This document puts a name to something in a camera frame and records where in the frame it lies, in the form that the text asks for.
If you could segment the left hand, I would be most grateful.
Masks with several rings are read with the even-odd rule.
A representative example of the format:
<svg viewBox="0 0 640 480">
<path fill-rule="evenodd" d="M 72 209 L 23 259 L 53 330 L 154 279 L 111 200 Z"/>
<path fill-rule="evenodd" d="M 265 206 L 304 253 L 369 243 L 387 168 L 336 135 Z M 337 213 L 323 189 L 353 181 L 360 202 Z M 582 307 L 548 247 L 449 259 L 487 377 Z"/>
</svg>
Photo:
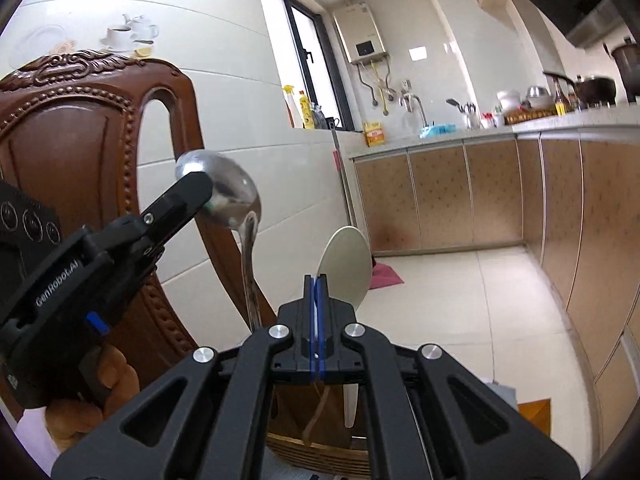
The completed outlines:
<svg viewBox="0 0 640 480">
<path fill-rule="evenodd" d="M 104 408 L 72 400 L 55 401 L 46 408 L 47 430 L 61 452 L 75 445 L 140 392 L 137 372 L 128 364 L 126 356 L 109 344 L 100 353 L 94 376 L 108 390 Z"/>
</svg>

